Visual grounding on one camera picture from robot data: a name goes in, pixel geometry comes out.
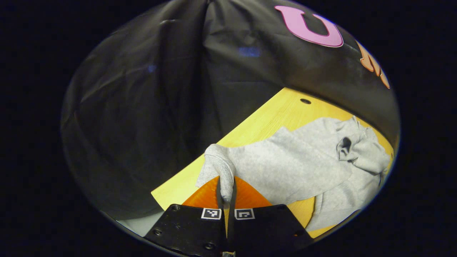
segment pink letter u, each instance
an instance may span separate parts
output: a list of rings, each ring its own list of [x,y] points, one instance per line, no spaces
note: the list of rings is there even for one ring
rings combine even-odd
[[[295,36],[303,40],[327,47],[340,47],[343,45],[343,37],[338,31],[338,28],[336,28],[335,24],[331,23],[327,19],[313,14],[314,17],[320,19],[323,22],[325,28],[329,32],[328,35],[324,36],[316,34],[308,29],[305,23],[305,19],[302,16],[304,11],[280,5],[275,6],[275,9],[279,10],[282,13],[287,28]]]

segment black fabric backdrop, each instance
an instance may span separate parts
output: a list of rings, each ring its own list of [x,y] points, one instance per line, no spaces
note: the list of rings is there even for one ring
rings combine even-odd
[[[161,211],[149,192],[285,86],[351,111],[397,151],[396,87],[361,65],[343,28],[340,48],[306,42],[276,5],[303,10],[307,28],[326,33],[311,19],[316,11],[292,2],[174,0],[88,54],[65,94],[60,133],[70,171],[95,206],[116,220]]]
[[[354,35],[396,87],[403,140],[397,167],[373,203],[347,226],[297,256],[449,256],[444,237],[449,127],[451,6],[427,2],[308,1]],[[68,171],[59,135],[64,93],[75,70],[113,30],[151,1],[2,3],[7,110],[7,256],[161,256],[121,232],[85,199]]]

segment gray sweatshirt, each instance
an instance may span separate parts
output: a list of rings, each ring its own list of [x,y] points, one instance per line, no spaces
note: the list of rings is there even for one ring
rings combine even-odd
[[[319,118],[292,132],[282,127],[270,138],[242,147],[210,145],[196,186],[220,176],[221,195],[228,203],[234,176],[272,204],[315,196],[306,227],[312,231],[335,225],[366,204],[389,162],[373,130],[355,117]]]

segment wooden table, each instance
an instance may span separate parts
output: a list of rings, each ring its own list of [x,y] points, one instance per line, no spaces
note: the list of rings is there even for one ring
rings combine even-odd
[[[311,101],[311,104],[302,102],[302,98]],[[280,127],[286,127],[290,131],[293,131],[320,117],[348,120],[352,116],[352,113],[328,102],[290,88],[283,88],[240,125],[217,142],[217,144],[225,147],[249,145],[271,137]],[[362,126],[373,128],[373,126],[365,121],[359,118],[357,118],[357,120],[360,121]],[[375,128],[373,128],[373,131],[379,140],[379,144],[382,145],[386,150],[386,153],[391,156],[389,164],[390,169],[393,148],[386,138]],[[204,161],[204,156],[201,155],[186,168],[151,192],[164,210],[167,209],[170,204],[183,203],[198,189],[195,186],[195,183]],[[314,197],[296,201],[289,204],[288,207],[303,227],[306,227],[314,210]],[[228,210],[226,209],[224,211],[227,222],[229,216]],[[315,238],[333,227],[334,225],[308,232],[312,238]]]

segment black cloth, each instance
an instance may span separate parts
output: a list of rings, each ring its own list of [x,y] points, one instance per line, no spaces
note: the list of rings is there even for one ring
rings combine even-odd
[[[276,5],[293,2],[174,0],[121,26],[76,71],[61,135],[88,199],[117,220],[161,210],[150,191],[216,143],[283,87],[353,112],[396,148],[393,88],[360,63],[355,39],[330,48],[288,31]]]

